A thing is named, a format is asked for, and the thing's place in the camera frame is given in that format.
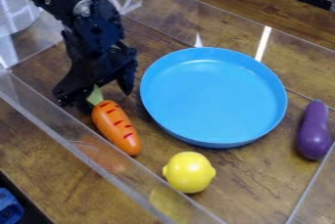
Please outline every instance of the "toy carrot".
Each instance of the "toy carrot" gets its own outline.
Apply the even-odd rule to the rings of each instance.
[[[91,112],[92,122],[107,140],[130,156],[137,156],[141,152],[141,140],[131,121],[114,101],[103,100],[100,94],[96,96],[98,87],[94,90],[98,90],[92,92],[95,95],[87,98],[95,105]]]

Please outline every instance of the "toy lemon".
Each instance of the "toy lemon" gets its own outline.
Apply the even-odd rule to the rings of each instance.
[[[208,187],[216,170],[204,155],[181,152],[170,158],[162,168],[162,174],[174,189],[191,194]]]

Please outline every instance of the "blue object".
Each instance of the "blue object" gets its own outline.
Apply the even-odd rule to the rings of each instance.
[[[24,216],[24,209],[15,196],[0,188],[0,224],[16,224]]]
[[[143,106],[182,141],[233,148],[265,135],[281,121],[288,98],[273,71],[248,55],[220,48],[170,53],[141,80]]]

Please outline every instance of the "purple eggplant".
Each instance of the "purple eggplant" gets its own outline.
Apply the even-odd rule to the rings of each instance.
[[[331,148],[328,131],[328,107],[320,100],[307,106],[304,121],[299,132],[297,149],[300,154],[312,160],[325,156]]]

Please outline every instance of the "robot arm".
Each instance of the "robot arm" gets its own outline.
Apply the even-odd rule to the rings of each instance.
[[[52,89],[60,106],[82,103],[94,84],[118,81],[124,94],[132,91],[137,50],[123,43],[120,16],[107,0],[31,0],[64,26],[61,31],[72,65]]]

